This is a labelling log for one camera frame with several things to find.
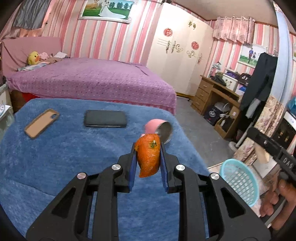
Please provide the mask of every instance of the pink headboard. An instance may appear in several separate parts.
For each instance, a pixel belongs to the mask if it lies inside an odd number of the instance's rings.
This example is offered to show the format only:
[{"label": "pink headboard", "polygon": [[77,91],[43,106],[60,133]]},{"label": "pink headboard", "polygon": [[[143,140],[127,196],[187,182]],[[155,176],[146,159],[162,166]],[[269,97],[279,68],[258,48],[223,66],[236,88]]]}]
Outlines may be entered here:
[{"label": "pink headboard", "polygon": [[25,67],[27,58],[33,51],[55,55],[62,51],[61,41],[56,37],[23,37],[3,40],[1,43],[2,74],[9,76],[18,68]]}]

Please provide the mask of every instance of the gray curtain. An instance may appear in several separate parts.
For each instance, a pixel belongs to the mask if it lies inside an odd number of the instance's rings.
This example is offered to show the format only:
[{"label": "gray curtain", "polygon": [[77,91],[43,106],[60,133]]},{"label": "gray curtain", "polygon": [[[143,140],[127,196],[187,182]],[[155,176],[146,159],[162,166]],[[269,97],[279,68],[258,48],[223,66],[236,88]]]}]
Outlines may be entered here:
[{"label": "gray curtain", "polygon": [[50,2],[51,0],[24,0],[12,26],[27,30],[41,28]]}]

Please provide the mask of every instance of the wooden desk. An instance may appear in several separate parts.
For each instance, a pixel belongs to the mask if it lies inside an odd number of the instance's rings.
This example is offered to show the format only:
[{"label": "wooden desk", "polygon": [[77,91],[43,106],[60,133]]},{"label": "wooden desk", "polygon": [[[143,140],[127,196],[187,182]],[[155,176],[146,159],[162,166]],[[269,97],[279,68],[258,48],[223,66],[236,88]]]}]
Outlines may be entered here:
[{"label": "wooden desk", "polygon": [[231,138],[236,130],[240,110],[238,103],[239,95],[234,93],[232,90],[226,88],[225,86],[201,75],[201,82],[193,97],[191,107],[195,109],[200,115],[204,115],[209,106],[214,105],[217,102],[230,103],[232,105],[230,115],[234,119],[229,130],[225,132],[220,124],[221,119],[216,123],[215,130],[223,138]]}]

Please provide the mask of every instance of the wedding dress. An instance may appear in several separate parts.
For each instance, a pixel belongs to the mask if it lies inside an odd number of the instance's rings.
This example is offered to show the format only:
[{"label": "wedding dress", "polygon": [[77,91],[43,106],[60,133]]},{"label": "wedding dress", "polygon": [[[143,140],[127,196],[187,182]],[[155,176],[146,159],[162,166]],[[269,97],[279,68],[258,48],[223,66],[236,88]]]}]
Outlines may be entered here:
[{"label": "wedding dress", "polygon": [[106,18],[126,18],[125,15],[111,12],[107,6],[103,8],[103,11],[99,13],[99,16]]}]

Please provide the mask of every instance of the red circular sticker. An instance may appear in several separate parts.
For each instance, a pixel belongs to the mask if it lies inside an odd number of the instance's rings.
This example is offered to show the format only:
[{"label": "red circular sticker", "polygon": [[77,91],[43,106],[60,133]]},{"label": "red circular sticker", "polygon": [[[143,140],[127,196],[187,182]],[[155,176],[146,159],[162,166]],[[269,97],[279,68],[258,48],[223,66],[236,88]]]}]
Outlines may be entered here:
[{"label": "red circular sticker", "polygon": [[193,41],[191,43],[191,47],[194,49],[194,50],[197,50],[200,46],[198,45],[198,43],[196,41]]},{"label": "red circular sticker", "polygon": [[163,31],[163,34],[167,37],[171,37],[173,35],[173,31],[170,29],[170,28],[166,28],[164,31]]}]

